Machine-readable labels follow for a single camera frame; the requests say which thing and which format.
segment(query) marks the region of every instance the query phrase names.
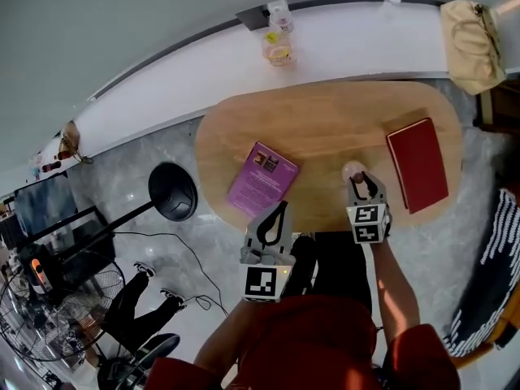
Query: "black and white striped fabric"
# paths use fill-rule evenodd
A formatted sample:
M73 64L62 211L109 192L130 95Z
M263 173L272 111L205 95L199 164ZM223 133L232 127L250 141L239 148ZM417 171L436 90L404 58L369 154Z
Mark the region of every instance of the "black and white striped fabric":
M455 311L444 345L463 357L492 333L520 278L520 209L514 195L500 189L492 226L479 261Z

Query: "book cover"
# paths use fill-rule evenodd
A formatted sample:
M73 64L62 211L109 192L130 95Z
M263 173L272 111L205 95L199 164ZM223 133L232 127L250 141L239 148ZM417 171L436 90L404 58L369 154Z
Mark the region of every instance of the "book cover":
M256 217L282 199L299 171L297 165L257 142L233 182L227 200Z
M430 118L387 135L387 143L411 214L448 196L442 153Z

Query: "red sleeve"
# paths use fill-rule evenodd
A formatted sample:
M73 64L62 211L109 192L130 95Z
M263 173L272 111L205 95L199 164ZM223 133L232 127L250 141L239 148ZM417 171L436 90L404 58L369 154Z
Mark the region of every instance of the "red sleeve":
M431 325L418 325L400 334L390 344L383 368L398 388L461 388L457 369Z
M175 358L158 358L145 390L222 390L222 387L209 371Z

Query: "red book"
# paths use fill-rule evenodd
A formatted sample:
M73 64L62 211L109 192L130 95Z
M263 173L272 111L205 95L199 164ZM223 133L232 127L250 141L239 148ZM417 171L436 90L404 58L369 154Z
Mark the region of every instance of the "red book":
M448 196L448 183L431 119L423 119L387 135L397 176L411 214Z

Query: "beige handbag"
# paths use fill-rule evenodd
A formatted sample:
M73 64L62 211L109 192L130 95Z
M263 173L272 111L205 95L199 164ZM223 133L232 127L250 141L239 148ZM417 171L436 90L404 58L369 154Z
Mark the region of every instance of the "beige handbag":
M451 80L475 95L505 80L498 33L491 12L469 0L440 7L440 21Z

